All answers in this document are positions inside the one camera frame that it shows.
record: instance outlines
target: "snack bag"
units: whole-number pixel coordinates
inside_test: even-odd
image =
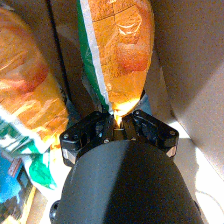
[[[0,52],[0,150],[29,161],[25,167],[31,179],[53,189],[47,150],[60,148],[68,114],[32,32],[3,8]]]
[[[85,72],[102,105],[124,116],[139,102],[154,42],[148,0],[78,0]]]

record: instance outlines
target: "green stripe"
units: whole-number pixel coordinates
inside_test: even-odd
[[[29,136],[22,135],[12,123],[8,123],[0,118],[0,140],[4,141],[7,137],[13,140],[12,143],[8,144],[6,148],[0,146],[0,149],[7,151],[8,147],[12,147],[12,150],[9,152],[11,156],[19,156],[27,148],[32,153],[39,153],[33,139],[29,138]]]
[[[85,29],[85,23],[84,23],[80,0],[77,0],[77,11],[78,11],[78,30],[79,30],[80,51],[81,51],[81,56],[84,63],[85,73],[95,93],[99,97],[100,102],[107,110],[109,110],[109,106],[106,104],[105,99],[102,96],[99,89],[97,76],[96,76],[95,68],[93,65],[92,53],[89,47],[87,33]]]

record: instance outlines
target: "chip bag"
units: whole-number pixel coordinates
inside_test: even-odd
[[[0,52],[0,150],[28,160],[25,167],[31,179],[53,189],[48,149],[60,148],[68,114],[32,32],[3,8]]]
[[[124,116],[139,102],[154,42],[148,0],[77,0],[85,73],[110,113]]]

